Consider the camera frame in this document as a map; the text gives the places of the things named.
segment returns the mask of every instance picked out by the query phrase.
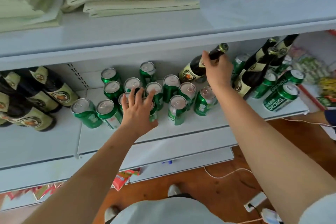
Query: shoe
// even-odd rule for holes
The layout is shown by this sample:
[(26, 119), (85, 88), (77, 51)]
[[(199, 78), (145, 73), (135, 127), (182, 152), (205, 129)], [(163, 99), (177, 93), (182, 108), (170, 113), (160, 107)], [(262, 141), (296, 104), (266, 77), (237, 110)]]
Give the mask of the shoe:
[(170, 185), (168, 189), (168, 197), (178, 195), (178, 194), (182, 194), (180, 189), (175, 184)]
[(110, 206), (105, 211), (105, 222), (109, 221), (110, 219), (117, 216), (117, 214), (120, 213), (120, 210), (116, 206)]

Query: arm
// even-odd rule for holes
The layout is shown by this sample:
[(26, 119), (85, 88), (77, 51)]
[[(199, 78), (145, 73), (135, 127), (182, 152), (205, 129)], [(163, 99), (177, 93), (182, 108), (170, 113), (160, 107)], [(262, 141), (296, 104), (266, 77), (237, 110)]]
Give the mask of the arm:
[(154, 92), (142, 104), (141, 95), (134, 89), (122, 99), (124, 117), (118, 128), (103, 147), (86, 162), (54, 195), (45, 201), (24, 224), (91, 224), (102, 204), (128, 150), (136, 139), (155, 128), (149, 122), (149, 111)]
[(221, 56), (207, 78), (256, 179), (284, 223), (298, 223), (315, 201), (336, 192), (336, 181), (264, 121), (230, 86), (232, 64)]

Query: wooden floor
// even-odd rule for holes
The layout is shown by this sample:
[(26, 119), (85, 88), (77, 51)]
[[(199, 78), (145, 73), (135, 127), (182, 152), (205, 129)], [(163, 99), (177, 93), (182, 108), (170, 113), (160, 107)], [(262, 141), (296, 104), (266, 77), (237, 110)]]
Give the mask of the wooden floor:
[[(269, 123), (302, 151), (320, 164), (332, 176), (336, 176), (336, 143), (318, 125), (286, 120)], [(234, 147), (234, 160), (207, 167), (213, 176), (223, 176), (240, 167), (249, 168), (240, 148)], [(243, 222), (259, 218), (254, 210), (248, 213), (243, 205), (261, 191), (257, 180), (247, 171), (237, 171), (223, 179), (214, 179), (203, 168), (168, 175), (149, 181), (129, 184), (119, 192), (111, 189), (103, 202), (94, 224), (104, 223), (104, 211), (111, 205), (120, 209), (142, 200), (159, 200), (167, 196), (171, 184), (177, 184), (182, 192), (194, 198), (225, 222)], [(260, 211), (272, 209), (269, 201), (258, 207)]]

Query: green can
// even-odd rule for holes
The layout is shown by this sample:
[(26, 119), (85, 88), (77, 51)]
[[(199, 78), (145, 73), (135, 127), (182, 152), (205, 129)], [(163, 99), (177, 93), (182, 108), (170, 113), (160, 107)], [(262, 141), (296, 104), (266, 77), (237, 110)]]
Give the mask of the green can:
[(98, 128), (103, 122), (95, 111), (95, 105), (86, 98), (77, 99), (71, 106), (73, 115), (88, 128)]
[(123, 93), (124, 90), (117, 81), (108, 82), (104, 86), (104, 95), (107, 96), (108, 99), (113, 100), (115, 103), (118, 103), (119, 97)]
[(101, 73), (101, 80), (104, 84), (111, 81), (117, 81), (121, 84), (120, 74), (112, 67), (105, 68)]
[(123, 96), (124, 96), (124, 95), (126, 95), (126, 99), (127, 99), (126, 103), (128, 104), (129, 92), (125, 92), (125, 93), (121, 94), (121, 95), (119, 96), (119, 99), (118, 99), (119, 110), (120, 110), (120, 112), (121, 112), (122, 114), (124, 114), (124, 111), (123, 111), (123, 106), (121, 105), (121, 100), (123, 99)]
[(270, 89), (270, 87), (276, 84), (277, 79), (277, 74), (273, 70), (268, 69), (265, 74), (264, 81), (252, 92), (251, 97), (261, 98)]
[(299, 88), (288, 82), (278, 87), (264, 100), (264, 107), (269, 111), (279, 111), (299, 96)]
[(176, 75), (168, 74), (163, 79), (163, 102), (169, 103), (170, 99), (177, 94), (180, 85), (180, 80)]
[(175, 126), (181, 125), (186, 119), (187, 100), (183, 96), (173, 96), (169, 102), (168, 119)]
[(157, 114), (157, 107), (154, 101), (152, 101), (152, 104), (150, 105), (150, 112), (149, 112), (149, 121), (153, 122), (154, 120), (158, 119), (158, 114)]
[(250, 55), (245, 53), (245, 54), (238, 55), (234, 59), (234, 61), (232, 62), (233, 70), (232, 70), (232, 75), (231, 75), (231, 81), (234, 81), (237, 78), (237, 76), (240, 75), (249, 57)]
[(217, 98), (210, 86), (204, 87), (196, 96), (194, 111), (199, 116), (206, 116), (207, 112), (216, 104)]
[(187, 100), (187, 111), (191, 109), (196, 98), (196, 87), (191, 82), (184, 82), (178, 89), (178, 95)]
[(281, 63), (281, 65), (275, 70), (275, 73), (281, 74), (283, 71), (285, 71), (289, 66), (292, 65), (293, 59), (291, 56), (286, 55), (285, 59)]
[(157, 107), (157, 111), (160, 111), (163, 108), (163, 88), (157, 82), (150, 82), (146, 86), (146, 96), (148, 96), (152, 90), (156, 92), (153, 101)]
[(276, 91), (277, 88), (287, 82), (291, 82), (295, 85), (300, 85), (305, 79), (305, 74), (299, 70), (290, 70), (284, 73), (277, 81), (276, 84), (270, 88), (272, 92)]
[(123, 120), (118, 106), (112, 100), (106, 99), (100, 101), (96, 107), (98, 117), (110, 128), (117, 129)]
[(140, 80), (136, 77), (128, 78), (124, 84), (124, 91), (131, 92), (132, 88), (135, 88), (135, 94), (140, 90), (142, 84)]
[(141, 64), (140, 79), (144, 87), (150, 82), (155, 82), (156, 80), (155, 73), (156, 73), (156, 69), (152, 62), (146, 61)]

